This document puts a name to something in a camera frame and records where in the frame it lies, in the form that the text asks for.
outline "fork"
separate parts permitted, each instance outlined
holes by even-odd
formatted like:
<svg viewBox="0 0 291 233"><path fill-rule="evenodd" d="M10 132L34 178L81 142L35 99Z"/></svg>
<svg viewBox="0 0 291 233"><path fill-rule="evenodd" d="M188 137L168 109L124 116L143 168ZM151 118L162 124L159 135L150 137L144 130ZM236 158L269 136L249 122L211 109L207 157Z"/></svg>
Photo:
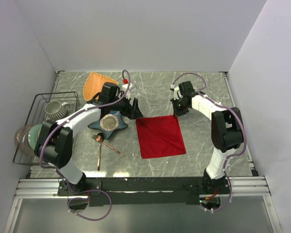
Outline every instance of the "fork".
<svg viewBox="0 0 291 233"><path fill-rule="evenodd" d="M125 155L121 152L119 152L117 149L113 148L112 146L110 146L109 144L105 143L102 138L99 138L97 135L93 134L92 136L93 139L95 139L97 142L102 142L103 144L105 144L107 147L113 149L115 152L119 153L120 155L122 155L123 157L125 157Z"/></svg>

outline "orange cloth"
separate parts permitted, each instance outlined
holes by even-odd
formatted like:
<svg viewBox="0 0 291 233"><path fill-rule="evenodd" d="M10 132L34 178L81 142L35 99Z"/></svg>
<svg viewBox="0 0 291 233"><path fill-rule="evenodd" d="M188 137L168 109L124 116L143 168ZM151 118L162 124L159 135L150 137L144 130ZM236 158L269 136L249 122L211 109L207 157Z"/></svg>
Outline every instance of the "orange cloth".
<svg viewBox="0 0 291 233"><path fill-rule="evenodd" d="M118 85L118 82L113 80L112 78L109 78L102 74L91 72L83 87L84 99L86 101L91 100L96 93L102 90L102 86L106 82L115 83L116 85Z"/></svg>

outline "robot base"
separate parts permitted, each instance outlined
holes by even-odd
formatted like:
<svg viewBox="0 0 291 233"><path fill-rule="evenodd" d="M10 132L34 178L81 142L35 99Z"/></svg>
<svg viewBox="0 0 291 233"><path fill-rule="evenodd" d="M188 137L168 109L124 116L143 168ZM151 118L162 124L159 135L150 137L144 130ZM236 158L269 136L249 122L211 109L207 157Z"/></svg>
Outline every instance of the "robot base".
<svg viewBox="0 0 291 233"><path fill-rule="evenodd" d="M99 189L107 192L113 204L186 203L198 205L199 195L228 194L227 180L206 183L205 177L160 177L160 178L86 178L86 190ZM60 181L59 196L74 197L64 181ZM108 198L92 192L89 206L109 205Z"/></svg>

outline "red cloth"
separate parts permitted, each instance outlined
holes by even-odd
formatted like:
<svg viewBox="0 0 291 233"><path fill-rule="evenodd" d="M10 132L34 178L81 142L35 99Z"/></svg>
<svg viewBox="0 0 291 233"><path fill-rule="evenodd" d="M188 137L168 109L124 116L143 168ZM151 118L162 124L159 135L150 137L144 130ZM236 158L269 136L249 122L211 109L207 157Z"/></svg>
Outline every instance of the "red cloth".
<svg viewBox="0 0 291 233"><path fill-rule="evenodd" d="M185 147L178 122L174 116L136 119L141 157L160 158L185 154Z"/></svg>

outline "white wall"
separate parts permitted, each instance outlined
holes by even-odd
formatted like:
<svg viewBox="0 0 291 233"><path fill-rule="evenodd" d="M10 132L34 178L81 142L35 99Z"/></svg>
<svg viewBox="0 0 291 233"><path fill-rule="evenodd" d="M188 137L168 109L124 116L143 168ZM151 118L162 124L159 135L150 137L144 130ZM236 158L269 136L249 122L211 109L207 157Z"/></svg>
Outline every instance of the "white wall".
<svg viewBox="0 0 291 233"><path fill-rule="evenodd" d="M268 0L228 73L250 150L291 232L291 0Z"/></svg>
<svg viewBox="0 0 291 233"><path fill-rule="evenodd" d="M228 71L266 0L16 0L56 70Z"/></svg>
<svg viewBox="0 0 291 233"><path fill-rule="evenodd" d="M19 177L14 133L24 125L34 96L49 92L55 72L13 0L0 0L0 232L10 212Z"/></svg>

